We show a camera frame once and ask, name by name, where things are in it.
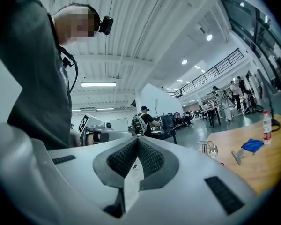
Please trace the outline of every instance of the balcony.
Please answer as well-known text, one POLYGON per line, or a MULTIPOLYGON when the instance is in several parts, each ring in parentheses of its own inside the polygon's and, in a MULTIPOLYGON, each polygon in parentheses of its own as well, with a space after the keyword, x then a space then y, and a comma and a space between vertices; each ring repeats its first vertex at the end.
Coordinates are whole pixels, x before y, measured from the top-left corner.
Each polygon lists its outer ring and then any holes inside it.
POLYGON ((203 73, 201 76, 197 77, 196 79, 192 80, 189 84, 185 85, 184 87, 180 88, 179 91, 174 92, 174 97, 179 98, 184 94, 187 94, 196 88, 202 86, 204 83, 210 81, 211 79, 217 77, 219 74, 225 72, 227 69, 231 68, 244 56, 240 52, 239 48, 234 50, 230 53, 226 58, 220 61, 218 64, 213 66, 211 69, 203 73))

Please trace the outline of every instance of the shiny floor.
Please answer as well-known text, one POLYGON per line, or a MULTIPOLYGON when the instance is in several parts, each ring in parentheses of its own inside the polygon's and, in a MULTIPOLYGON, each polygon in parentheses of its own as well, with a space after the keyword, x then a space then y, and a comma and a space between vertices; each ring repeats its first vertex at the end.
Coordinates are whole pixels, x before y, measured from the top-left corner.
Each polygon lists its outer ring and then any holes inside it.
MULTIPOLYGON (((273 95, 271 97, 271 101, 274 113, 281 115, 281 92, 273 95)), ((261 101, 259 101, 259 104, 261 104, 265 109, 269 109, 268 98, 262 99, 261 101)), ((224 119, 221 119, 221 124, 218 124, 215 117, 215 127, 211 127, 208 120, 192 120, 192 122, 194 123, 192 127, 182 127, 180 129, 177 129, 177 144, 198 149, 199 147, 196 146, 196 143, 200 140, 207 139, 207 137, 211 133, 248 126, 252 123, 260 121, 263 118, 262 112, 254 112, 243 116, 242 114, 238 115, 237 110, 235 109, 231 111, 231 114, 234 115, 234 117, 232 118, 232 122, 225 122, 224 119)), ((171 143, 174 142, 172 137, 167 139, 166 141, 171 143)))

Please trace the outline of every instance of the glass wall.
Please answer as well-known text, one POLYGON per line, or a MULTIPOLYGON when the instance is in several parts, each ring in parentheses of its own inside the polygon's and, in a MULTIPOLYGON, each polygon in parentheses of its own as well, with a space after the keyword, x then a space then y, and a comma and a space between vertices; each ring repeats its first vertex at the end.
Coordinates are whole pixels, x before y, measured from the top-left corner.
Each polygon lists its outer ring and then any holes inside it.
POLYGON ((221 0, 232 30, 259 58, 272 85, 281 90, 281 30, 264 13, 243 0, 221 0))

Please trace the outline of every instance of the blue cloth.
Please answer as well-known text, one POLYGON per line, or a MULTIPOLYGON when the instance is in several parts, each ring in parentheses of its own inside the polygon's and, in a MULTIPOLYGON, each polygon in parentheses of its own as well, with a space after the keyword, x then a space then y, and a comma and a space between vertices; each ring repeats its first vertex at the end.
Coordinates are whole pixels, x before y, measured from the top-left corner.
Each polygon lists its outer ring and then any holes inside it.
POLYGON ((250 138, 249 141, 242 145, 242 149, 253 152, 254 154, 263 144, 263 141, 250 138))

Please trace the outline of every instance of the water bottle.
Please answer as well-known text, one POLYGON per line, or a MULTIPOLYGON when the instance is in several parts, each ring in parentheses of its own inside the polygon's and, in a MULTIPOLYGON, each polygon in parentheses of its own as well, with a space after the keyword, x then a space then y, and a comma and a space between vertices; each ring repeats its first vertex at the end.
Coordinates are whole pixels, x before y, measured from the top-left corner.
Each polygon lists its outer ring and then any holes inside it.
POLYGON ((264 144, 271 144, 272 139, 272 119, 268 114, 268 110, 264 110, 263 114, 263 142, 264 144))

